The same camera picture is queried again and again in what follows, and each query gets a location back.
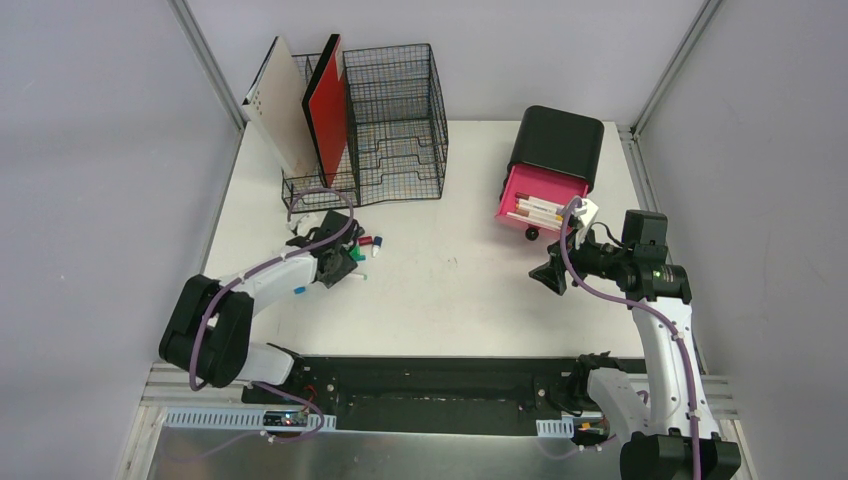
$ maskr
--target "binder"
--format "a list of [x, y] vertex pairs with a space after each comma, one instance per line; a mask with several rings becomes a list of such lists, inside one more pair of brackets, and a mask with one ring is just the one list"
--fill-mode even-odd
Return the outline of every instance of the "binder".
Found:
[[306, 80], [286, 42], [276, 37], [242, 102], [286, 177], [314, 174], [318, 156], [301, 102]]
[[330, 35], [303, 97], [303, 113], [324, 186], [333, 184], [347, 144], [344, 59], [341, 37]]

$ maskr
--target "wire mesh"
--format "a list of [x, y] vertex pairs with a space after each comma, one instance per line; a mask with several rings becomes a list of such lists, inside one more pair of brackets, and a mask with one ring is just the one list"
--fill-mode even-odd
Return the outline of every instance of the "wire mesh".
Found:
[[[436, 63], [428, 44], [344, 52], [348, 145], [331, 186], [355, 206], [441, 198], [448, 133]], [[294, 57], [308, 83], [319, 55]], [[283, 178], [283, 201], [323, 186], [320, 170]], [[332, 194], [309, 194], [295, 212], [341, 208]]]

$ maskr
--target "white table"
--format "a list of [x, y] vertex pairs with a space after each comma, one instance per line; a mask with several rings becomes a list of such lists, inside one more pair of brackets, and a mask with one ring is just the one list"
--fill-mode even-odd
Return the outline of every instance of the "white table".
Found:
[[[598, 219], [618, 235], [638, 208], [615, 124], [605, 135], [594, 191]], [[641, 357], [630, 313], [575, 288], [559, 297], [528, 272], [546, 262], [552, 238], [527, 241], [494, 220], [519, 122], [448, 122], [447, 178], [440, 200], [356, 209], [377, 258], [332, 289], [313, 284], [253, 322], [251, 338], [302, 354], [576, 356], [611, 350]], [[248, 125], [205, 274], [234, 273], [276, 255], [286, 228], [281, 174]], [[589, 279], [621, 295], [610, 281]]]

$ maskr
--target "red binder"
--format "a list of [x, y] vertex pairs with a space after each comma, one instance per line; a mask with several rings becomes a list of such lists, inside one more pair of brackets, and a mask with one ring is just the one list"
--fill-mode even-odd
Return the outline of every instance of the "red binder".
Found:
[[341, 37], [330, 35], [303, 97], [303, 112], [318, 153], [324, 186], [333, 185], [347, 143]]

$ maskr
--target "white binder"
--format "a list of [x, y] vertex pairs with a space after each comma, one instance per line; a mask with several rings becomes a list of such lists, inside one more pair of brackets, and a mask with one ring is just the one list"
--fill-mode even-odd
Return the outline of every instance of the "white binder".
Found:
[[315, 173], [318, 155], [301, 101], [306, 79], [286, 42], [276, 37], [253, 80], [242, 109], [277, 159], [286, 177]]

